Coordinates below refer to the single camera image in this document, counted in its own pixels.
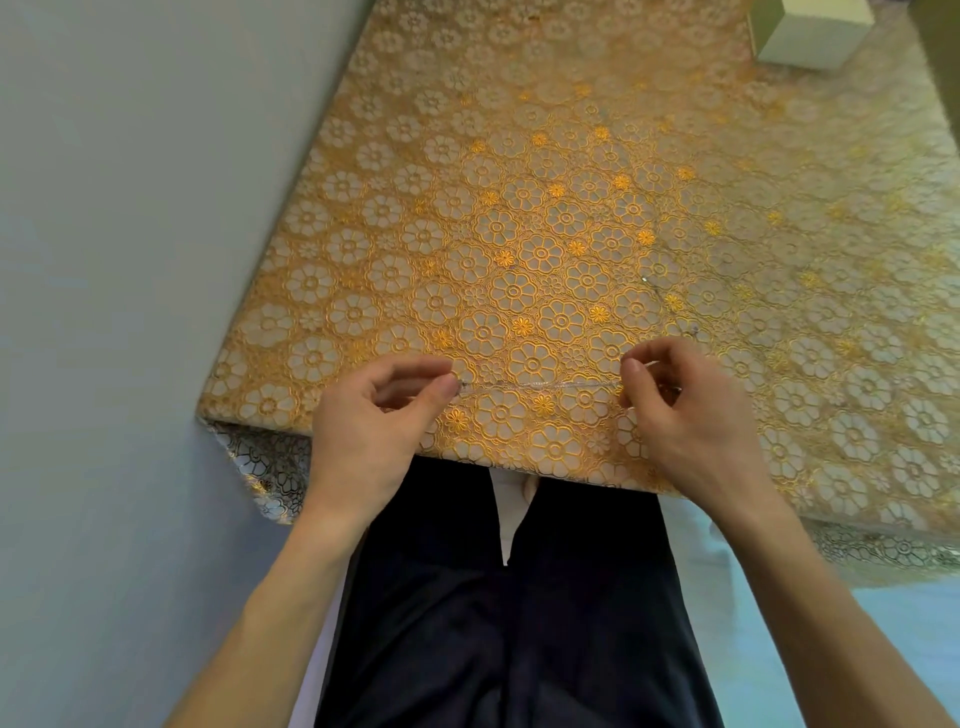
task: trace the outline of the lap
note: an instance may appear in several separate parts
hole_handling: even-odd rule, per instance
[[[415,458],[356,563],[318,726],[718,726],[660,506],[544,480],[501,563],[487,469]]]

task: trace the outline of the wall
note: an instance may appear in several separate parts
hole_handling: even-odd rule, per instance
[[[280,547],[192,411],[369,4],[0,4],[5,727],[158,725]]]

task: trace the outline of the cardboard box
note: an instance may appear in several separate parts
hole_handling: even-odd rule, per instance
[[[874,25],[867,0],[755,0],[748,14],[758,61],[832,70]]]

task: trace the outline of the person's left hand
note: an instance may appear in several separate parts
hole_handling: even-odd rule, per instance
[[[324,390],[299,532],[353,551],[399,488],[423,432],[460,391],[452,366],[441,356],[383,356]]]

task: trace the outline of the forearm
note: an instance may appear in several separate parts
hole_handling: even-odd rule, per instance
[[[717,520],[809,728],[955,728],[779,497]]]
[[[284,728],[351,552],[294,529],[167,728]]]

